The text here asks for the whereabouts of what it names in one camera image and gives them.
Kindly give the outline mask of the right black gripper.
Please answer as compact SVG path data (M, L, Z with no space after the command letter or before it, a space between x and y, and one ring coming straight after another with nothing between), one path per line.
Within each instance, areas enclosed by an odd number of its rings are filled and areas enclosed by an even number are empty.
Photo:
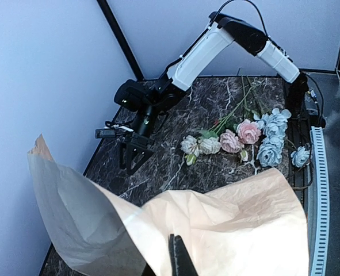
M131 143L144 148L154 145L154 140L150 136L159 114L155 107L158 103L158 92L155 87L147 87L129 79L119 87L114 102L136 113L133 122L129 124L133 131L125 136L119 149L120 168L126 169L128 175L133 175L153 156L152 151L132 151Z

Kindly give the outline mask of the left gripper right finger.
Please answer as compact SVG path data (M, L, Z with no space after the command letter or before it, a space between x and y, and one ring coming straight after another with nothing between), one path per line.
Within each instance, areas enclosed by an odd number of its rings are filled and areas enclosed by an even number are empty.
M174 235L175 276L198 276L196 268L180 235Z

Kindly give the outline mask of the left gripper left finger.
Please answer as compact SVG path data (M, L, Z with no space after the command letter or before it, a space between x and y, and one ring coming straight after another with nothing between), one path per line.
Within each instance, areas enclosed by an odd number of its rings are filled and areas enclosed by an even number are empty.
M170 264L171 264L171 275L175 276L175 245L174 245L174 234L170 234L169 236L169 256L170 256Z

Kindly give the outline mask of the white fake flower stem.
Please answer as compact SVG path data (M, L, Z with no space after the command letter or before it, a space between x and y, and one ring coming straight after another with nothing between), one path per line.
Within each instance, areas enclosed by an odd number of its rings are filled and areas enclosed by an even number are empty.
M222 151L220 149L218 136L215 132L212 131L212 127L210 127L209 129L199 130L198 136L196 137L192 135L187 135L181 141L181 151L185 154L185 160L188 166L195 164L196 160L201 155L215 155ZM249 153L247 151L245 162L247 162L248 160Z

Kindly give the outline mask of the peach wrapping paper sheet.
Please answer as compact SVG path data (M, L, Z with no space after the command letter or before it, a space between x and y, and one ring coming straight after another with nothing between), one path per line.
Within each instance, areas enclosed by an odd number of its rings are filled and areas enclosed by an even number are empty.
M42 137L28 152L56 252L84 275L171 275L180 236L199 275L308 275L307 219L275 168L208 193L168 190L138 207L57 164Z

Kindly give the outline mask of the pink fake flower stem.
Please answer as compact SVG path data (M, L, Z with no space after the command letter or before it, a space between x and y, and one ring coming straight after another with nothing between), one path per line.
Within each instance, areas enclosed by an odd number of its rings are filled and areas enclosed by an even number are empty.
M225 115L217 119L212 131L218 136L220 149L229 154L240 154L246 161L246 147L254 147L262 136L257 117L267 111L257 90L262 84L243 76L241 81L241 96Z

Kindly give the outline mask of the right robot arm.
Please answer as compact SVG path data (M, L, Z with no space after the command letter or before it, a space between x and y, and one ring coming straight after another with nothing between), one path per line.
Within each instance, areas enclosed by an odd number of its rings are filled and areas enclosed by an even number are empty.
M288 110L301 107L308 92L308 79L265 32L235 17L218 11L210 16L209 26L198 39L170 63L154 88L148 89L134 80L122 84L114 96L115 103L134 112L135 119L120 144L120 168L133 175L153 155L149 146L157 117L173 108L185 96L203 69L225 48L237 43L249 54L259 58L290 84Z

